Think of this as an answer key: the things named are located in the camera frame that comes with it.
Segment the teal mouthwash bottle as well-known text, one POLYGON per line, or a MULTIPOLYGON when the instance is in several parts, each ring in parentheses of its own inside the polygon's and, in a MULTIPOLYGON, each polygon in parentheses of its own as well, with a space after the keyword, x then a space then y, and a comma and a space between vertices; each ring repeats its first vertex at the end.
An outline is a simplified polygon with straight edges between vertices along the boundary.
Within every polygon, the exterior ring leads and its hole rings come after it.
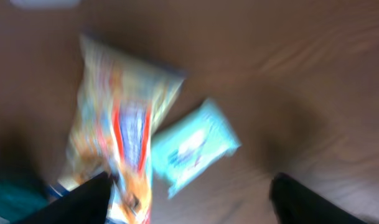
POLYGON ((47 191, 34 179, 0 179, 0 223, 12 223, 49 204, 47 191))

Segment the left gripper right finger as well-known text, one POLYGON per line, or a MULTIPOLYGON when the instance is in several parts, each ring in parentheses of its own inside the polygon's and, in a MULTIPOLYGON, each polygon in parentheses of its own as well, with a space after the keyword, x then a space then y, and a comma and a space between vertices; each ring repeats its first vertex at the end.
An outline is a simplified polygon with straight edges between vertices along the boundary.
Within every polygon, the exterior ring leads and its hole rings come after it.
POLYGON ((269 199, 282 224, 365 224, 282 172, 271 181, 269 199))

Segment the light green wet wipes pack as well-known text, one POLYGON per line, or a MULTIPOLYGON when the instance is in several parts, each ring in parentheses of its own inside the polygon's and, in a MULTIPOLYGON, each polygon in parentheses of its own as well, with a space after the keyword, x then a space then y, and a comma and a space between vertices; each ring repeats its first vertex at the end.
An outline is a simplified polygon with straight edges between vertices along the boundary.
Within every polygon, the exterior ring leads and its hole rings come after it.
POLYGON ((151 141, 152 168, 170 187, 174 197, 210 165, 231 156, 241 142, 216 102, 202 105, 156 134, 151 141))

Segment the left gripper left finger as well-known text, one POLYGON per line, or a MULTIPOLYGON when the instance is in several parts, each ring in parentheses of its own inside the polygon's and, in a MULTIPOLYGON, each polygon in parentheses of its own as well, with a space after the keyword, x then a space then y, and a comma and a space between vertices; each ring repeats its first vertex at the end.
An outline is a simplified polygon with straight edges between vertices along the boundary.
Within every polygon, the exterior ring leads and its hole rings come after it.
POLYGON ((104 224, 112 184, 107 173, 100 173, 18 224, 104 224))

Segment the yellow snack bag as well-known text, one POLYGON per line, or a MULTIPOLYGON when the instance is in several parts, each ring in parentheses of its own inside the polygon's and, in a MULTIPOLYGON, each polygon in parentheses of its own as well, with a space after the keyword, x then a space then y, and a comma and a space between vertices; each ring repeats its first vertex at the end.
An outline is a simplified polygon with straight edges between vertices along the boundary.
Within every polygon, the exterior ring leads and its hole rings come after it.
POLYGON ((107 223, 149 223, 151 136, 180 92, 178 71, 80 37, 84 75, 67 148, 68 164, 52 186, 62 197, 96 175, 115 179, 107 223))

